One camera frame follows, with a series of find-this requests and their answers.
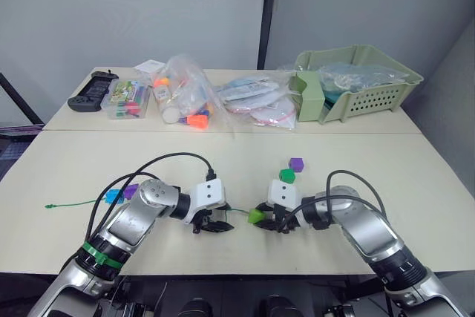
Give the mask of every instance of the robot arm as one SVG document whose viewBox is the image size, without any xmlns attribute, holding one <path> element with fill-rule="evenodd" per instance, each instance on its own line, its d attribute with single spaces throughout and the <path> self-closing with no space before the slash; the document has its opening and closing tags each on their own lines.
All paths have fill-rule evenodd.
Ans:
<svg viewBox="0 0 475 317">
<path fill-rule="evenodd" d="M 196 217 L 206 217 L 203 212 L 225 205 L 219 179 L 200 183 L 190 195 L 160 180 L 144 181 L 131 202 L 84 242 L 77 257 L 59 273 L 28 317 L 100 316 L 98 298 L 112 288 L 122 266 L 142 244 L 157 218 L 169 216 L 196 223 Z"/>
<path fill-rule="evenodd" d="M 348 186 L 336 186 L 330 194 L 359 197 L 358 192 Z M 325 192 L 322 192 L 315 197 L 324 196 Z M 274 180 L 266 204 L 273 208 L 275 215 L 281 216 L 282 209 L 293 210 L 304 201 L 295 186 Z M 363 203 L 335 199 L 332 216 L 348 241 L 381 279 L 389 297 L 409 316 L 468 317 L 442 282 L 414 257 L 380 214 Z M 316 229 L 326 226 L 327 202 L 308 206 L 295 218 L 294 226 Z"/>
</svg>

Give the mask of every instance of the green plastic basket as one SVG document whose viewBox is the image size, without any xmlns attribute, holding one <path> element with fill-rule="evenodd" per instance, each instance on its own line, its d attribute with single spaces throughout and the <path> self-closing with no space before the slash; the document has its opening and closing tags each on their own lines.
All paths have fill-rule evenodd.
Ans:
<svg viewBox="0 0 475 317">
<path fill-rule="evenodd" d="M 332 120 L 344 122 L 349 117 L 390 109 L 395 111 L 410 92 L 423 80 L 417 72 L 390 58 L 371 45 L 353 45 L 323 51 L 305 51 L 298 55 L 295 69 L 315 71 L 323 65 L 345 62 L 352 65 L 382 65 L 409 74 L 406 83 L 380 85 L 363 91 L 344 92 L 333 107 L 321 110 L 318 119 L 322 124 Z"/>
</svg>

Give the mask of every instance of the table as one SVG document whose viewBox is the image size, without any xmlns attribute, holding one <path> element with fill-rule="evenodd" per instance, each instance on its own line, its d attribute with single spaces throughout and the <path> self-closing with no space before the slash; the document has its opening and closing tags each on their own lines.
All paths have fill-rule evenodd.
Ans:
<svg viewBox="0 0 475 317">
<path fill-rule="evenodd" d="M 123 78 L 139 79 L 140 75 L 133 68 L 94 68 L 93 71 L 111 71 Z M 273 71 L 256 70 L 205 70 L 209 81 L 214 85 L 222 85 L 240 76 L 254 73 L 272 73 Z M 77 95 L 84 87 L 91 75 L 74 91 Z M 158 113 L 157 104 L 152 98 L 148 103 L 145 118 L 138 120 L 110 120 L 107 114 L 78 113 L 72 111 L 68 104 L 64 104 L 45 126 L 45 130 L 91 130 L 91 131 L 160 131 L 160 132 L 199 132 L 187 125 L 167 125 Z M 371 115 L 361 115 L 349 118 L 347 122 L 328 122 L 321 125 L 318 122 L 300 122 L 294 131 L 281 128 L 261 128 L 255 125 L 235 122 L 233 128 L 225 125 L 210 125 L 208 132 L 252 132 L 252 133 L 395 133 L 395 134 L 420 134 L 419 128 L 400 108 L 395 112 L 382 111 Z"/>
<path fill-rule="evenodd" d="M 43 206 L 94 199 L 114 178 L 173 151 L 209 159 L 228 202 L 240 209 L 266 199 L 289 157 L 305 160 L 295 181 L 305 195 L 322 191 L 330 171 L 352 170 L 379 191 L 393 227 L 423 264 L 434 271 L 475 269 L 468 234 L 475 231 L 475 200 L 421 134 L 44 131 L 0 183 L 0 271 L 57 273 L 82 244 L 91 206 Z M 199 160 L 167 160 L 149 171 L 184 189 L 204 180 Z M 351 185 L 374 202 L 351 177 L 336 176 L 334 184 Z M 193 235 L 191 226 L 171 218 L 158 221 L 123 273 L 371 273 L 337 226 L 279 235 L 248 224 L 239 212 L 228 216 L 235 229 L 218 235 Z"/>
</svg>

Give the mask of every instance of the gray wall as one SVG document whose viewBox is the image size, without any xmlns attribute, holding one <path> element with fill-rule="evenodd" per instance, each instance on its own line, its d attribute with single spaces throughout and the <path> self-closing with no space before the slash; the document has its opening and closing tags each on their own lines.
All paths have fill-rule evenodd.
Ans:
<svg viewBox="0 0 475 317">
<path fill-rule="evenodd" d="M 404 107 L 475 197 L 475 21 Z"/>
<path fill-rule="evenodd" d="M 371 44 L 430 76 L 474 16 L 475 0 L 277 0 L 267 68 L 304 50 Z"/>
<path fill-rule="evenodd" d="M 186 52 L 255 68 L 261 14 L 262 0 L 0 0 L 0 71 L 46 121 L 94 66 Z"/>
</svg>

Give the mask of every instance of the purple cube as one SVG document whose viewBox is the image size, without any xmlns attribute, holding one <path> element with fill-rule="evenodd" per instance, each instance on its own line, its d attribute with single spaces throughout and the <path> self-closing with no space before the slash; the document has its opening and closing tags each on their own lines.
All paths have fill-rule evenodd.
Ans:
<svg viewBox="0 0 475 317">
<path fill-rule="evenodd" d="M 135 191 L 139 188 L 139 184 L 136 183 L 134 185 L 128 185 L 127 187 L 125 187 L 125 190 L 124 190 L 124 197 L 128 200 L 130 200 L 132 198 L 132 196 L 134 195 Z"/>
<path fill-rule="evenodd" d="M 304 159 L 301 157 L 293 157 L 289 161 L 289 169 L 295 172 L 302 172 L 304 170 Z"/>
</svg>

